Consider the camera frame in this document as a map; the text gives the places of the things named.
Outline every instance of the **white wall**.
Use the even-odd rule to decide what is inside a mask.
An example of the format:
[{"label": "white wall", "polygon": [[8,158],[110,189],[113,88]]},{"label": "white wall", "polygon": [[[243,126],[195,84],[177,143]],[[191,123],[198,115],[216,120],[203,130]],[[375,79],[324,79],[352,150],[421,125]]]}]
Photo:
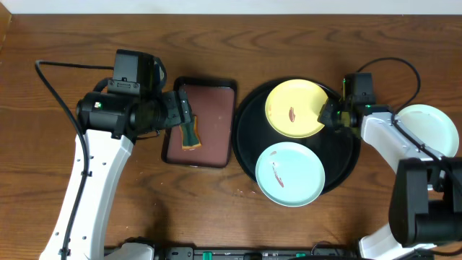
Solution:
[{"label": "white wall", "polygon": [[0,0],[12,14],[462,14],[462,0]]}]

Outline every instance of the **plate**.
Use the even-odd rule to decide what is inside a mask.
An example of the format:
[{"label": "plate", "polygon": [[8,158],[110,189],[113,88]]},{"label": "plate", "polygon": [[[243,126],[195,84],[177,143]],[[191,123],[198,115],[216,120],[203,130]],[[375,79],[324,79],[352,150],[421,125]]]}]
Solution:
[{"label": "plate", "polygon": [[451,119],[429,105],[410,105],[398,113],[403,125],[426,145],[446,157],[456,156],[459,135]]},{"label": "plate", "polygon": [[262,192],[277,204],[301,207],[314,201],[324,188],[323,164],[307,147],[281,142],[266,148],[256,165]]},{"label": "plate", "polygon": [[266,119],[286,137],[310,137],[324,127],[318,117],[326,100],[326,92],[316,83],[304,79],[287,80],[269,93],[265,104]]}]

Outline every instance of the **white plate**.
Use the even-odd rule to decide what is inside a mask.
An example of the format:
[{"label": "white plate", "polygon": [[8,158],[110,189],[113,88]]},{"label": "white plate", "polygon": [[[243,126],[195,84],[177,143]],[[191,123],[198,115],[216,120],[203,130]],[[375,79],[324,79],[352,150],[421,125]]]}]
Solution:
[{"label": "white plate", "polygon": [[451,119],[429,105],[410,105],[398,113],[403,125],[421,141],[446,157],[454,157],[459,135]]}]

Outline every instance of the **green object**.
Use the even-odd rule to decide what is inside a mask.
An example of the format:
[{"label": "green object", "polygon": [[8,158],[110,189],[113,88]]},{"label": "green object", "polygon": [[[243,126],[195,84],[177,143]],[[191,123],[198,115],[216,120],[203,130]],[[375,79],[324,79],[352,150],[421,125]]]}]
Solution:
[{"label": "green object", "polygon": [[211,252],[204,252],[202,254],[202,260],[212,260],[212,253]]},{"label": "green object", "polygon": [[202,146],[197,132],[197,116],[194,116],[189,123],[182,123],[180,125],[180,131],[182,150],[191,150]]}]

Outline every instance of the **wire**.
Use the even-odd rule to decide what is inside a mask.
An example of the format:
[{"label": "wire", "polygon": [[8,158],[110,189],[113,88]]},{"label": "wire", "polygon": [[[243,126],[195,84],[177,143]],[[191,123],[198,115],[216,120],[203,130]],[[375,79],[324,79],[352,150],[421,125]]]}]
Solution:
[{"label": "wire", "polygon": [[88,169],[90,166],[89,162],[89,155],[88,155],[88,147],[87,143],[84,138],[84,134],[82,128],[80,127],[79,123],[72,115],[72,112],[69,110],[65,102],[61,99],[58,93],[53,89],[50,82],[45,78],[42,71],[40,70],[40,65],[51,65],[51,66],[65,66],[65,67],[72,67],[72,68],[81,68],[81,69],[112,69],[111,66],[93,66],[93,65],[81,65],[81,64],[68,64],[68,63],[61,63],[61,62],[54,62],[54,61],[36,61],[35,62],[35,70],[42,80],[43,84],[48,88],[51,94],[55,97],[58,104],[63,108],[64,113],[67,115],[69,120],[71,121],[72,126],[74,127],[77,136],[79,137],[80,144],[82,146],[82,151],[84,155],[84,169],[82,171],[82,179],[80,181],[79,190],[77,191],[77,195],[74,201],[74,206],[72,207],[71,215],[69,217],[69,221],[66,227],[66,233],[64,234],[64,241],[63,241],[63,248],[61,249],[61,260],[66,260],[67,255],[70,254],[69,251],[69,239],[71,237],[71,230],[72,226],[74,225],[75,216],[77,213],[77,209],[79,208],[80,199],[82,198],[82,193],[85,187],[85,182],[87,181],[88,176]]},{"label": "wire", "polygon": [[[462,184],[461,182],[458,181],[458,179],[454,176],[453,174],[453,171],[451,169],[449,169],[446,165],[446,161],[445,161],[445,157],[442,157],[441,160],[436,157],[433,153],[431,153],[429,150],[427,150],[427,148],[425,147],[425,144],[420,144],[418,143],[415,139],[413,139],[412,137],[410,137],[399,125],[398,125],[398,120],[395,119],[395,116],[397,113],[399,113],[399,111],[401,111],[403,108],[405,108],[409,103],[411,103],[414,98],[419,94],[420,92],[420,88],[421,88],[421,79],[420,79],[420,74],[419,72],[417,71],[417,69],[414,67],[414,65],[412,65],[410,62],[408,62],[407,60],[405,59],[402,59],[402,58],[396,58],[396,57],[385,57],[385,58],[377,58],[375,60],[372,60],[372,61],[369,61],[367,62],[365,65],[363,65],[362,67],[360,67],[356,72],[359,73],[361,72],[363,69],[365,69],[367,66],[371,65],[371,64],[374,64],[376,62],[379,62],[379,61],[399,61],[401,63],[404,63],[406,64],[409,68],[412,69],[412,71],[414,72],[414,74],[416,75],[416,80],[417,80],[417,88],[416,88],[416,92],[412,95],[411,98],[409,98],[403,105],[401,105],[397,110],[395,110],[394,112],[391,113],[391,122],[393,124],[393,126],[396,127],[396,129],[398,129],[398,131],[403,134],[403,136],[405,136],[412,144],[414,144],[416,147],[418,147],[421,151],[423,151],[426,155],[428,155],[429,157],[432,158],[432,160],[434,162],[436,162],[438,164],[438,166],[440,167],[441,170],[444,170],[450,177],[451,181],[453,182],[454,186],[456,187],[456,189],[458,190],[458,192],[462,195]],[[422,249],[422,250],[419,250],[419,251],[427,251],[427,252],[430,252],[434,255],[437,255],[437,256],[457,256],[459,254],[462,254],[462,248],[458,249],[457,251],[454,251],[454,252],[439,252],[439,251],[433,251],[433,250],[428,250],[428,249]]]}]

